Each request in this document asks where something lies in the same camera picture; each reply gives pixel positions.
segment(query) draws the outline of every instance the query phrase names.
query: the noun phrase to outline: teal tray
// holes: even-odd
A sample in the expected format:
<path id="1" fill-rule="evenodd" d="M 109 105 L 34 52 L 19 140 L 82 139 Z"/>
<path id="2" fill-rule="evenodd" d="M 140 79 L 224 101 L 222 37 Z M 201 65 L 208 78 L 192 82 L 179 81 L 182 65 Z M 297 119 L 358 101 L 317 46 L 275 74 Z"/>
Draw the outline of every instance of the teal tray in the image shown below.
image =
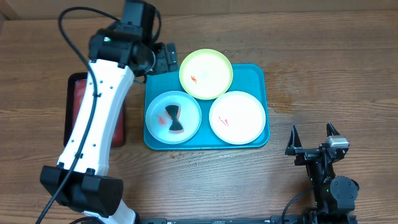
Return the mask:
<path id="1" fill-rule="evenodd" d="M 144 141 L 154 150 L 199 150 L 199 149 L 242 149 L 264 146 L 271 135 L 268 118 L 268 105 L 264 73 L 255 64 L 232 65 L 234 78 L 228 91 L 244 91 L 256 97 L 266 112 L 266 127 L 253 142 L 243 145 L 232 145 L 222 141 L 213 132 L 209 123 L 209 110 L 215 100 L 197 100 L 201 109 L 201 125 L 198 132 L 188 141 L 180 144 L 165 144 L 156 140 L 149 132 L 144 119 Z M 180 84 L 179 73 L 170 72 L 161 75 L 148 75 L 145 89 L 145 110 L 149 104 L 162 93 L 167 91 L 184 91 Z"/>

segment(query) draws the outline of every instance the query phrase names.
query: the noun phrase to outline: wood grain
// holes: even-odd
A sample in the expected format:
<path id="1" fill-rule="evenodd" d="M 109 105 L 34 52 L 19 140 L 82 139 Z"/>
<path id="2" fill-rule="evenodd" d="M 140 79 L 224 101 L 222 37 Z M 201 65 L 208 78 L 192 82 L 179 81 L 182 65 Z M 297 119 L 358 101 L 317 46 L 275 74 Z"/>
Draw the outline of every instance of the wood grain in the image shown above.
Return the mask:
<path id="1" fill-rule="evenodd" d="M 86 55 L 90 36 L 109 23 L 70 19 L 65 27 Z M 262 67 L 271 139 L 262 149 L 152 151 L 142 140 L 145 86 L 135 85 L 126 98 L 126 145 L 111 150 L 109 172 L 124 180 L 131 208 L 144 218 L 280 214 L 309 187 L 305 168 L 284 155 L 291 125 L 304 147 L 314 147 L 331 121 L 351 143 L 335 172 L 361 186 L 359 222 L 396 222 L 397 11 L 169 16 L 163 24 L 160 38 L 176 43 L 179 62 L 211 48 Z M 63 150 L 67 78 L 85 69 L 56 21 L 4 22 L 0 66 L 0 223 L 32 223 L 50 198 L 40 170 Z M 312 205 L 309 195 L 289 213 Z M 54 205 L 45 222 L 80 216 Z"/>

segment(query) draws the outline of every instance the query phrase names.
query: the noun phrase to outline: red stain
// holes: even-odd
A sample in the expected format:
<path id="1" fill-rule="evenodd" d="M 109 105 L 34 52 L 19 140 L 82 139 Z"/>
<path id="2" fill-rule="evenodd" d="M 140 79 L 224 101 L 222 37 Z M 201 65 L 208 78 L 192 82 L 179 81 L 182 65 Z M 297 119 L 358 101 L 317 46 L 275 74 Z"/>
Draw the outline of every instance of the red stain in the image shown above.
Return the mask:
<path id="1" fill-rule="evenodd" d="M 218 116 L 218 119 L 219 119 L 225 126 L 229 126 L 228 121 L 227 121 L 226 119 L 225 119 L 225 121 L 223 121 L 223 120 L 221 119 L 220 116 Z"/>
<path id="2" fill-rule="evenodd" d="M 191 76 L 191 79 L 192 79 L 195 83 L 198 83 L 198 80 L 197 80 L 194 76 Z"/>
<path id="3" fill-rule="evenodd" d="M 157 122 L 159 122 L 159 125 L 165 125 L 166 121 L 159 115 L 156 115 L 156 117 L 158 117 Z"/>

